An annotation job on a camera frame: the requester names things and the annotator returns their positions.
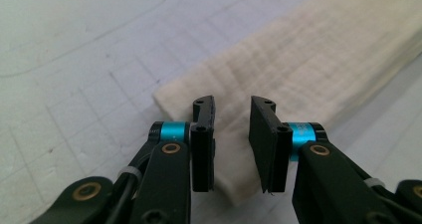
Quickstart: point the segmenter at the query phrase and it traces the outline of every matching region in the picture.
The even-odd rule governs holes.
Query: white fabric
[[[330,127],[422,51],[422,0],[310,0],[157,91],[169,117],[216,100],[216,184],[234,203],[260,188],[248,142],[250,96],[281,121]]]

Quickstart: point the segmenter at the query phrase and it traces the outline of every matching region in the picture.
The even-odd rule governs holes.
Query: white cloth
[[[310,0],[156,92],[190,120],[213,95],[216,184],[233,203],[260,188],[248,142],[250,96],[274,101],[281,121],[330,127],[422,51],[422,0]]]

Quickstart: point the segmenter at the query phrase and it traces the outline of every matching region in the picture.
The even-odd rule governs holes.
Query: cable
[[[136,187],[136,182],[137,182],[136,177],[134,175],[131,175],[128,178],[124,191],[121,197],[119,198],[117,204],[115,205],[114,209],[112,210],[111,214],[109,215],[105,224],[119,223],[121,209],[124,207],[127,201],[130,200],[130,198],[132,197],[133,189],[134,187]]]
[[[367,179],[372,178],[361,167],[359,167],[355,162],[353,162],[353,160],[351,160],[347,155],[345,155],[342,152],[340,152],[340,153],[345,158],[345,160],[348,162],[348,164],[351,166],[351,168],[353,168],[353,170],[357,173],[357,175],[360,176],[360,178],[362,178],[363,180],[367,180]],[[388,191],[387,189],[385,189],[385,187],[383,187],[383,186],[376,185],[376,186],[372,186],[371,189],[382,197],[385,197],[385,198],[388,198],[388,199],[394,198],[394,194],[392,192]]]
[[[422,216],[419,215],[418,213],[403,207],[399,204],[397,204],[396,202],[385,198],[383,196],[378,196],[379,199],[381,199],[381,201],[390,209],[390,210],[395,210],[396,212],[399,212],[400,215],[397,216],[404,216],[406,217],[406,223],[422,223]]]

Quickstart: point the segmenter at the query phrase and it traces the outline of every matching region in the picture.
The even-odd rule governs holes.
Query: black mechanical arm
[[[315,122],[281,122],[276,104],[252,97],[249,140],[263,192],[284,192],[290,161],[299,160],[293,204],[300,223],[422,223],[422,181],[395,193],[329,142]]]
[[[421,180],[402,181],[391,193],[331,144],[320,124],[281,122],[275,111],[274,102],[252,97],[249,141],[263,192],[284,192],[289,164],[299,162],[293,204],[302,224],[422,223]],[[214,185],[214,117],[209,96],[193,103],[193,122],[154,123],[115,183],[79,180],[32,223],[190,223],[191,189]]]
[[[193,191],[214,187],[214,116],[209,96],[193,103],[193,122],[154,123],[115,184],[79,180],[32,223],[190,223],[190,171]]]

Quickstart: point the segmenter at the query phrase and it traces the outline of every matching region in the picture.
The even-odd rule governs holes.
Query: white table surface
[[[162,120],[151,94],[304,0],[0,0],[0,219],[28,223],[70,183],[113,180]],[[422,179],[422,59],[328,131],[390,190]],[[233,207],[194,193],[192,223],[296,223],[288,191]]]

